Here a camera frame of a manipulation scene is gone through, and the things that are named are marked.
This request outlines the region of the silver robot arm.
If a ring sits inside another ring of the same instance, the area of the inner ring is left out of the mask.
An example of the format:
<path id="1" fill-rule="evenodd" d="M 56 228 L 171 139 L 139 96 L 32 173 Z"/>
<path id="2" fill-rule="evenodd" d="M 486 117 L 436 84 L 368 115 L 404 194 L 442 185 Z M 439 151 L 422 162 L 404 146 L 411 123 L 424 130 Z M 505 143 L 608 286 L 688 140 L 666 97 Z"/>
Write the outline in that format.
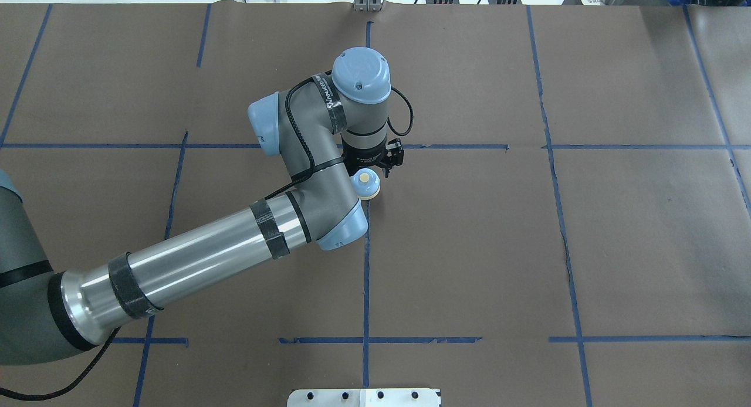
<path id="1" fill-rule="evenodd" d="M 379 187 L 360 177 L 387 169 L 387 151 L 401 148 L 387 140 L 392 92 L 384 55 L 355 47 L 331 71 L 252 103 L 252 129 L 266 155 L 282 157 L 290 191 L 89 272 L 54 273 L 21 195 L 2 174 L 2 365 L 78 355 L 130 321 L 309 242 L 331 251 L 364 236 L 362 201 Z"/>

